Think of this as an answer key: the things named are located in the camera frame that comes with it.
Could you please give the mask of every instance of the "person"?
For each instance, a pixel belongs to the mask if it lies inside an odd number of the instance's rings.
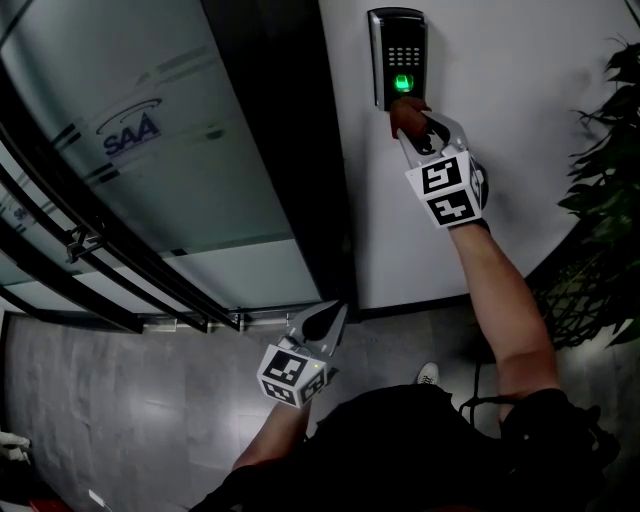
[[[413,98],[394,103],[393,136],[399,128],[424,135],[426,109]],[[499,397],[489,400],[500,403],[501,439],[453,408],[437,365],[428,363],[418,385],[341,404],[306,441],[311,405],[277,404],[233,472],[193,512],[584,510],[603,485],[615,441],[598,428],[596,411],[575,408],[561,391],[534,298],[486,223],[449,231],[495,356]]]

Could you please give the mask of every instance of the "sneaker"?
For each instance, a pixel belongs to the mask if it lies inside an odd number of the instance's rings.
[[[427,363],[418,374],[418,384],[431,384],[437,386],[440,382],[440,372],[436,363]]]

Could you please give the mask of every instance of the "gray tile floor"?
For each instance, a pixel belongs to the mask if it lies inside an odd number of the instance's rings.
[[[5,363],[7,429],[33,440],[44,479],[76,511],[185,510],[212,491],[262,426],[273,402],[255,373],[280,329],[240,335],[183,330],[143,336],[97,333],[11,320]],[[340,373],[315,400],[315,421],[358,394],[409,383],[428,360],[439,363],[454,405],[472,395],[478,330],[469,307],[349,325],[335,363]],[[599,403],[603,424],[623,453],[593,510],[617,507],[640,470],[640,343],[604,350],[597,343],[559,355],[570,398]],[[495,394],[483,367],[481,395]],[[495,410],[476,412],[497,435]]]

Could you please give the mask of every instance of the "glass door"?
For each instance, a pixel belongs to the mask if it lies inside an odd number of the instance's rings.
[[[160,300],[170,314],[228,319],[355,297],[315,2],[19,3],[2,19],[0,85],[14,101],[0,163],[66,233],[7,199],[34,247],[135,313],[167,312]],[[329,106],[306,114],[311,126],[295,105],[308,94]],[[309,145],[319,134],[322,154]],[[59,245],[69,236],[82,236],[76,253],[90,251],[89,263]]]

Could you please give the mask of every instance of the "finger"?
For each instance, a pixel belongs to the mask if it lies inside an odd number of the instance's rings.
[[[398,129],[409,137],[422,137],[427,130],[427,119],[404,99],[394,101],[391,105],[391,135],[394,139],[398,138]]]
[[[400,98],[400,101],[411,106],[416,110],[429,110],[429,111],[431,110],[431,108],[429,108],[429,105],[427,105],[427,103],[422,98],[414,98],[412,96],[403,96],[402,98]]]

